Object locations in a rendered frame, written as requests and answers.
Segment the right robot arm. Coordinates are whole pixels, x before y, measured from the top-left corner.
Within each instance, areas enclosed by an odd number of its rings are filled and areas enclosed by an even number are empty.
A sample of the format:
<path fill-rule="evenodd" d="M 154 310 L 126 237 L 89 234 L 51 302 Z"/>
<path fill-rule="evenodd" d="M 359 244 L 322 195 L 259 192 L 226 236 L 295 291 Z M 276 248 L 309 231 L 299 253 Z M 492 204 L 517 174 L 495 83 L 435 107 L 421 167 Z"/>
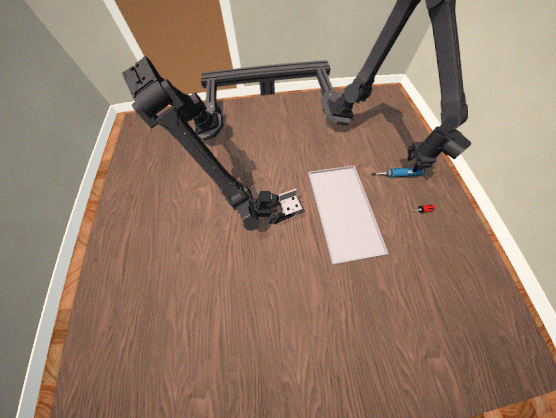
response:
<path fill-rule="evenodd" d="M 219 123 L 218 114 L 205 111 L 207 108 L 197 93 L 188 95 L 174 88 L 169 80 L 159 75 L 146 56 L 135 63 L 135 66 L 122 72 L 122 75 L 135 100 L 132 107 L 136 113 L 151 128 L 159 124 L 176 138 L 217 184 L 231 207 L 238 209 L 246 230 L 253 231 L 259 227 L 258 217 L 270 217 L 271 205 L 277 201 L 276 195 L 270 191 L 260 191 L 256 206 L 255 202 L 251 202 L 253 198 L 249 188 L 243 187 L 230 175 L 199 138 L 199 134 L 217 128 Z M 172 107 L 161 115 L 156 115 L 168 105 Z M 195 131 L 188 124 L 192 119 Z"/>

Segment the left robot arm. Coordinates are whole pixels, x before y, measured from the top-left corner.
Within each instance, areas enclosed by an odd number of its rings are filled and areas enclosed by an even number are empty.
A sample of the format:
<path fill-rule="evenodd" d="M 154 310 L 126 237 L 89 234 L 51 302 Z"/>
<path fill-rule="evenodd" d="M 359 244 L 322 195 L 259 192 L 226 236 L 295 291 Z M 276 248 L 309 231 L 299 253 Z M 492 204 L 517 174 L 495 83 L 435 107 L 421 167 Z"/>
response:
<path fill-rule="evenodd" d="M 353 104 L 355 102 L 359 104 L 360 100 L 365 102 L 365 99 L 371 95 L 372 84 L 379 68 L 420 1 L 397 0 L 357 77 L 345 88 L 336 102 L 329 101 L 328 106 L 332 116 L 352 119 L 354 115 L 352 110 L 349 110 L 353 108 Z M 471 145 L 471 142 L 456 129 L 468 119 L 456 22 L 456 0 L 425 1 L 432 23 L 436 50 L 442 123 L 427 137 L 427 143 L 439 147 L 429 155 L 429 158 L 436 158 L 443 152 L 455 160 Z"/>

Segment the white l-shaped bracket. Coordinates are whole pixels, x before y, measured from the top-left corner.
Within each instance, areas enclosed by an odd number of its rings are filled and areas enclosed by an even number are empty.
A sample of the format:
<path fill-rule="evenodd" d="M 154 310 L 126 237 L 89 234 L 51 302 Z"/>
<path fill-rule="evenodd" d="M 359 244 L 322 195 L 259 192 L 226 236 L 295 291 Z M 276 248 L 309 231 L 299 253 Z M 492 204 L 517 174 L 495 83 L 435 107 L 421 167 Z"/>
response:
<path fill-rule="evenodd" d="M 292 197 L 294 197 L 294 200 L 292 200 Z M 297 212 L 299 210 L 302 210 L 302 207 L 296 197 L 296 189 L 279 194 L 279 201 L 280 204 L 283 208 L 283 211 L 285 213 L 285 215 L 289 215 L 291 213 Z M 286 203 L 284 203 L 286 202 Z M 298 205 L 298 207 L 295 207 L 295 205 Z M 289 207 L 290 209 L 287 210 L 287 207 Z M 294 210 L 293 210 L 294 209 Z"/>

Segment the red screwdriver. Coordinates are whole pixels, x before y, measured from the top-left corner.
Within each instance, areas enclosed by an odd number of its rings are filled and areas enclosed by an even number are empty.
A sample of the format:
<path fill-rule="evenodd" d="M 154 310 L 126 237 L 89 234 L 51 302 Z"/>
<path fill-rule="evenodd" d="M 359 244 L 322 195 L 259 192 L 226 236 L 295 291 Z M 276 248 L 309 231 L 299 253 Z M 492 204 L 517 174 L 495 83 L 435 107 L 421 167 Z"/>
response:
<path fill-rule="evenodd" d="M 419 213 L 424 213 L 424 212 L 434 211 L 434 209 L 435 209 L 434 205 L 425 205 L 425 206 L 419 206 L 417 210 L 412 210 L 412 211 L 419 211 Z"/>

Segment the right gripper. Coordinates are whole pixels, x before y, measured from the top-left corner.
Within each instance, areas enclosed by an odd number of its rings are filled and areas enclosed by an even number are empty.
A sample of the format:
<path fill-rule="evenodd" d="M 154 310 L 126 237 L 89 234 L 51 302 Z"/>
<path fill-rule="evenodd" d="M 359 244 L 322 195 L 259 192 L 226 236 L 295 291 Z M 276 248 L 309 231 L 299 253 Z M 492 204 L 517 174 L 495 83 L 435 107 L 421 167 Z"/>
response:
<path fill-rule="evenodd" d="M 276 195 L 276 200 L 277 200 L 276 203 L 271 205 L 271 215 L 270 215 L 270 217 L 268 217 L 268 224 L 272 224 L 272 220 L 273 220 L 273 224 L 277 224 L 278 222 L 280 222 L 284 219 L 293 217 L 293 214 L 285 215 L 285 213 L 278 213 L 277 215 L 274 215 L 274 212 L 277 212 L 277 206 L 281 205 L 280 202 L 279 202 L 279 196 L 278 195 Z"/>

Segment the blue electric screwdriver body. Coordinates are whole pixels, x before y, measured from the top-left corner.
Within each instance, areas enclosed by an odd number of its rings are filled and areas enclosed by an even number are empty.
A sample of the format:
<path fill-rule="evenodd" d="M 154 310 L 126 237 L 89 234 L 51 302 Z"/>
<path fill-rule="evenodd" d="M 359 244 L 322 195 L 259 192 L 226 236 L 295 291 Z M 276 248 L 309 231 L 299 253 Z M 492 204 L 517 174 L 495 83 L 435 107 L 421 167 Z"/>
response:
<path fill-rule="evenodd" d="M 407 177 L 407 176 L 422 176 L 425 173 L 425 169 L 419 170 L 417 172 L 412 172 L 412 168 L 392 168 L 384 172 L 384 175 L 390 177 Z"/>

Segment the white shallow tray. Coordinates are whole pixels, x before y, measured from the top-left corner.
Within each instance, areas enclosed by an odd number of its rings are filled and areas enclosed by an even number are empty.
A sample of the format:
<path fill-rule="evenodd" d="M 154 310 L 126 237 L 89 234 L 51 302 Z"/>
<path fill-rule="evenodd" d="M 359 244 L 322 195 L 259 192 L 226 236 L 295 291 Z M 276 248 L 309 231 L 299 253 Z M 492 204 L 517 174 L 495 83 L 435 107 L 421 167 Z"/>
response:
<path fill-rule="evenodd" d="M 308 175 L 322 227 L 325 226 L 332 265 L 387 255 L 355 166 L 312 171 Z"/>

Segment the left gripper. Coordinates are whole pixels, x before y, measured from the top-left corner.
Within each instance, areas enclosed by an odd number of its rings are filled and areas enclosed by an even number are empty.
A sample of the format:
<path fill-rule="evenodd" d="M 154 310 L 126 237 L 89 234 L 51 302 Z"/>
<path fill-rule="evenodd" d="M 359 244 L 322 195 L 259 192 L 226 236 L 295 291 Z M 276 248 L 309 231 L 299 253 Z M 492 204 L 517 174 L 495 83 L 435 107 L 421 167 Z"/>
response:
<path fill-rule="evenodd" d="M 429 143 L 427 143 L 427 138 L 424 140 L 424 143 L 423 144 L 422 143 L 423 142 L 413 142 L 412 143 L 413 146 L 408 147 L 408 159 L 407 159 L 407 161 L 411 161 L 414 158 L 416 160 L 416 163 L 415 163 L 415 166 L 414 166 L 412 172 L 417 172 L 421 169 L 432 167 L 433 166 L 432 163 L 435 163 L 437 161 L 436 158 L 429 158 L 429 155 L 436 148 L 439 148 L 439 147 L 431 146 Z M 413 156 L 411 156 L 412 152 L 413 152 Z M 417 168 L 417 167 L 421 167 L 421 168 Z"/>

